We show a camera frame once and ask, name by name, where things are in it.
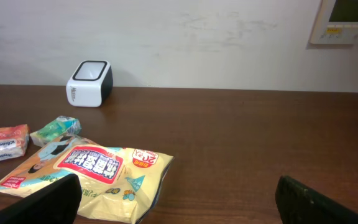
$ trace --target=control panel button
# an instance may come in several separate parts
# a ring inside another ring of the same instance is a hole
[[[340,34],[342,32],[341,28],[327,28],[326,34]]]

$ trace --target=green package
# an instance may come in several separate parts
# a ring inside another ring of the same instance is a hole
[[[59,116],[42,129],[30,134],[36,146],[44,146],[63,133],[79,134],[81,131],[80,121],[76,118]]]

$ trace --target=plastic bag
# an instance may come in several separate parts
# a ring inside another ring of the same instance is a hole
[[[107,148],[79,136],[63,135],[3,178],[0,192],[26,197],[74,173],[83,191],[79,215],[137,223],[156,204],[172,159],[166,154]]]
[[[0,161],[25,154],[29,142],[29,127],[26,124],[0,128]]]
[[[59,116],[42,129],[30,134],[31,140],[36,146],[44,146],[61,134],[79,134],[81,124],[78,119]]]

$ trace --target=brown wooden table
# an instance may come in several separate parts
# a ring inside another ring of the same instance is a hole
[[[358,212],[357,93],[114,88],[100,108],[77,108],[63,86],[0,85],[0,127],[37,130],[59,115],[104,146],[175,156],[144,224],[281,223],[283,174]],[[0,162],[0,179],[38,149]],[[0,209],[17,200],[0,194]]]

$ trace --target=control panel screen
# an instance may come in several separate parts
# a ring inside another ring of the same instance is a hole
[[[336,0],[330,22],[358,22],[358,0]]]

